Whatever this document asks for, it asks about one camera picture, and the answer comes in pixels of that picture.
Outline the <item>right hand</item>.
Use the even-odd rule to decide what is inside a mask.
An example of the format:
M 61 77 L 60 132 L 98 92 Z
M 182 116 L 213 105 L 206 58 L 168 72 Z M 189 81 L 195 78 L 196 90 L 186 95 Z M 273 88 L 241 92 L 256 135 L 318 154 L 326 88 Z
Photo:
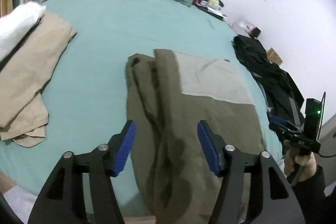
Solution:
M 315 160 L 314 153 L 310 153 L 309 156 L 291 156 L 291 147 L 290 147 L 290 141 L 285 140 L 284 145 L 289 149 L 286 152 L 285 159 L 284 159 L 284 173 L 286 176 L 291 175 L 291 173 L 294 172 L 294 166 L 295 164 L 298 164 L 300 166 L 303 166 L 303 171 L 301 176 L 298 179 L 298 182 L 306 181 L 307 179 L 313 177 L 315 173 L 317 172 L 317 163 Z

